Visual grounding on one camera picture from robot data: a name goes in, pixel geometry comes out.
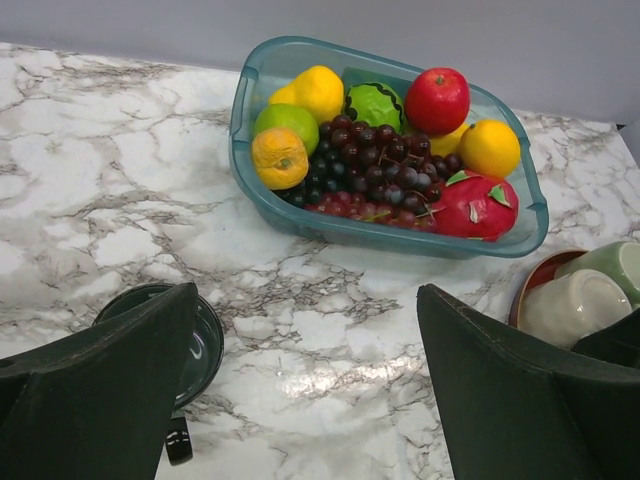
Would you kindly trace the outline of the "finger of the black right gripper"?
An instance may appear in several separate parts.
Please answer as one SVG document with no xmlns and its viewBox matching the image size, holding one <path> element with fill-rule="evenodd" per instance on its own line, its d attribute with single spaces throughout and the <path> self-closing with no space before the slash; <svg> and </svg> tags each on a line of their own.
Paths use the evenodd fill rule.
<svg viewBox="0 0 640 480">
<path fill-rule="evenodd" d="M 640 310 L 579 340 L 571 351 L 600 361 L 639 368 Z"/>
</svg>

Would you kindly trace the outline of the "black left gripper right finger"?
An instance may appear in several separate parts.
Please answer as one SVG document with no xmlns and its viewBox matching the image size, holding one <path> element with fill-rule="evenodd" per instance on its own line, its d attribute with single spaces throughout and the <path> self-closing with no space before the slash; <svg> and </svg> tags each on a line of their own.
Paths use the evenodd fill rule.
<svg viewBox="0 0 640 480">
<path fill-rule="evenodd" d="M 638 369 L 552 346 L 433 284 L 417 318 L 455 478 L 638 478 Z"/>
</svg>

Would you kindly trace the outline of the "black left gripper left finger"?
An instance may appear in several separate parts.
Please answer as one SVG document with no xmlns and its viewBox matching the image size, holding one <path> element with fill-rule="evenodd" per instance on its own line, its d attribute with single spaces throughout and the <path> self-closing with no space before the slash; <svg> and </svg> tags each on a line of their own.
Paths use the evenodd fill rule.
<svg viewBox="0 0 640 480">
<path fill-rule="evenodd" d="M 2 478 L 154 478 L 197 299 L 194 284 L 179 284 L 2 359 Z"/>
</svg>

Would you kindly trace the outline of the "cream ceramic mug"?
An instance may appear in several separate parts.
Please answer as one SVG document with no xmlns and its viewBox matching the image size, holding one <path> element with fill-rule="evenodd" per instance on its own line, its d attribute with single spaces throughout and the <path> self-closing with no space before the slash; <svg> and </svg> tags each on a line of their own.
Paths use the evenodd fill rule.
<svg viewBox="0 0 640 480">
<path fill-rule="evenodd" d="M 581 269 L 526 293 L 518 326 L 551 345 L 570 349 L 631 312 L 626 294 L 610 277 Z"/>
</svg>

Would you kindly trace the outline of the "dark grey mug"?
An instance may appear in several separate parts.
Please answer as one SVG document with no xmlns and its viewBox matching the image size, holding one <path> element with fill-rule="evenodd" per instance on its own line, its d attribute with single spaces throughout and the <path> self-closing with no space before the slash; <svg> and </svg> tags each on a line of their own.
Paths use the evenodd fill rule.
<svg viewBox="0 0 640 480">
<path fill-rule="evenodd" d="M 99 324 L 141 306 L 171 287 L 172 284 L 168 283 L 152 283 L 131 288 L 112 299 L 99 312 L 93 324 Z M 223 355 L 222 322 L 211 305 L 199 296 L 189 354 L 185 361 L 165 437 L 165 450 L 172 466 L 184 464 L 193 458 L 193 448 L 184 408 L 212 383 L 221 366 Z"/>
</svg>

